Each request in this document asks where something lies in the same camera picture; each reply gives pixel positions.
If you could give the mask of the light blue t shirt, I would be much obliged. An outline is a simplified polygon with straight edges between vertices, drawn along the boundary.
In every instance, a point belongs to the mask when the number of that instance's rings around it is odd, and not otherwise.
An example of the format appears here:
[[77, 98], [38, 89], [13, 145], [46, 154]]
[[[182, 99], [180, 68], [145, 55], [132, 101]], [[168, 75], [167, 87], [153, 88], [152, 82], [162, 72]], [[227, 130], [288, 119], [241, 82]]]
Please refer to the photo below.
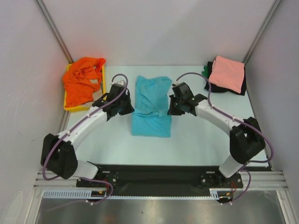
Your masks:
[[147, 79], [138, 76], [135, 83], [135, 111], [131, 133], [134, 136], [171, 137], [172, 117], [168, 115], [168, 91], [172, 80], [168, 77]]

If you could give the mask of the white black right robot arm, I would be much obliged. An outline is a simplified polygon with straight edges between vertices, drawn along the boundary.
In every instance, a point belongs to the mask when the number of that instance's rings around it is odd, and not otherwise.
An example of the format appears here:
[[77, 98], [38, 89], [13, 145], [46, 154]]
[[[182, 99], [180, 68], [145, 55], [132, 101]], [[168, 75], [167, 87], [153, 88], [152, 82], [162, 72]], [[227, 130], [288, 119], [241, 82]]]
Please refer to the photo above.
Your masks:
[[226, 114], [212, 106], [204, 95], [194, 95], [184, 82], [173, 84], [172, 90], [168, 115], [181, 116], [189, 113], [209, 121], [228, 135], [229, 156], [219, 166], [219, 173], [215, 176], [220, 187], [227, 187], [233, 180], [232, 176], [266, 146], [258, 121], [253, 117], [237, 119]]

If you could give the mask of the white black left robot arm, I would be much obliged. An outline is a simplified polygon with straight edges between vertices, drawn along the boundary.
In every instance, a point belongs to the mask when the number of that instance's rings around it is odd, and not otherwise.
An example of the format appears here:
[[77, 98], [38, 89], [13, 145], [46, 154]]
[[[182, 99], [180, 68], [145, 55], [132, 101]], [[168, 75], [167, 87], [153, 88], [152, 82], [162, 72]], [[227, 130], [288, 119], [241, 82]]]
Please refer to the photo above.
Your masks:
[[48, 170], [63, 179], [85, 178], [92, 186], [101, 185], [103, 174], [98, 172], [98, 166], [80, 161], [76, 150], [89, 134], [112, 117], [132, 112], [134, 108], [127, 87], [119, 83], [113, 84], [110, 92], [96, 100], [81, 120], [56, 135], [49, 133], [45, 136], [41, 156], [43, 178], [50, 179], [45, 173]]

